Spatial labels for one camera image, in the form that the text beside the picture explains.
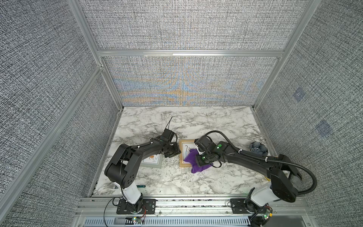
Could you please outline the purple cloth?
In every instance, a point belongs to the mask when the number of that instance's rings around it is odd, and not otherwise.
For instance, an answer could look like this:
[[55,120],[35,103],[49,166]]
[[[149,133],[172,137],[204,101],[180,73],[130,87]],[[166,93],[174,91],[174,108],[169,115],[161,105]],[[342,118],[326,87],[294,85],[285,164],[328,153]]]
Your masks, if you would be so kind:
[[197,164],[197,159],[196,159],[198,155],[199,155],[198,150],[195,148],[192,148],[192,149],[190,149],[190,153],[183,160],[184,162],[191,164],[191,166],[192,166],[191,173],[192,174],[202,172],[211,167],[211,165],[199,166]]

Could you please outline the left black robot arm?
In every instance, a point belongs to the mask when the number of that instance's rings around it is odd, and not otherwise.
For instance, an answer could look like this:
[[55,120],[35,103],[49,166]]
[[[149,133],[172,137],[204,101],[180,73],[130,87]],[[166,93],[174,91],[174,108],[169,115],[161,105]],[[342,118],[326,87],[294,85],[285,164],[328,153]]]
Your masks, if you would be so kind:
[[181,151],[177,142],[161,138],[152,138],[149,142],[135,146],[122,144],[105,168],[105,176],[120,187],[126,207],[132,213],[140,212],[143,205],[143,195],[134,183],[141,162],[158,154],[172,158],[181,154]]

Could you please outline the light wooden picture frame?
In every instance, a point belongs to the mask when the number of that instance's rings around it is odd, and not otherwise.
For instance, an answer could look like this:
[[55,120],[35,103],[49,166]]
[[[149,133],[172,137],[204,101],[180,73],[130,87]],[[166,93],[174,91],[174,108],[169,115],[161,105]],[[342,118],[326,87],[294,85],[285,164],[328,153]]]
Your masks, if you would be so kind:
[[191,167],[192,165],[188,162],[185,162],[184,159],[190,153],[190,149],[197,148],[194,143],[194,139],[183,139],[179,140],[179,148],[181,154],[179,155],[179,167]]

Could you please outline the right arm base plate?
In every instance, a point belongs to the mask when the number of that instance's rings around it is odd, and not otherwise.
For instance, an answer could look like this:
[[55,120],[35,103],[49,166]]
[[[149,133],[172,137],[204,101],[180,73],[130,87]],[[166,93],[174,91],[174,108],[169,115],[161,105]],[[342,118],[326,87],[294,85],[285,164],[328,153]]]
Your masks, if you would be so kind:
[[251,199],[245,198],[230,199],[229,203],[233,214],[254,214],[258,211],[265,213],[268,209],[267,206],[259,206]]

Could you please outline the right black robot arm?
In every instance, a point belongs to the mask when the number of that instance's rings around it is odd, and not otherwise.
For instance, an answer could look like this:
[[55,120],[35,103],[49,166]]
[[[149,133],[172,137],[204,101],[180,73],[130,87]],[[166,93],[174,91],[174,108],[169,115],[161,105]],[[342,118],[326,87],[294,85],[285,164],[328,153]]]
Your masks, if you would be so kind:
[[232,163],[243,166],[270,179],[269,183],[252,188],[245,198],[245,209],[256,213],[265,205],[276,200],[293,203],[298,196],[298,186],[302,176],[295,166],[287,164],[290,159],[284,155],[278,157],[262,156],[256,153],[235,148],[228,142],[214,143],[209,136],[202,136],[194,141],[201,152],[196,157],[197,165],[207,166],[214,162]]

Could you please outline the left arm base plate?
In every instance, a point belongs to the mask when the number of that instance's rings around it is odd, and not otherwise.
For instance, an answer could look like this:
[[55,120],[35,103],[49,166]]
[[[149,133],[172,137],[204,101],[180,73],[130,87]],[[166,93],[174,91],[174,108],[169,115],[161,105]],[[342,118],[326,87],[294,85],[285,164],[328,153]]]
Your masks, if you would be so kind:
[[125,199],[119,200],[116,214],[118,215],[141,215],[155,214],[156,199],[143,199],[136,204],[131,204]]

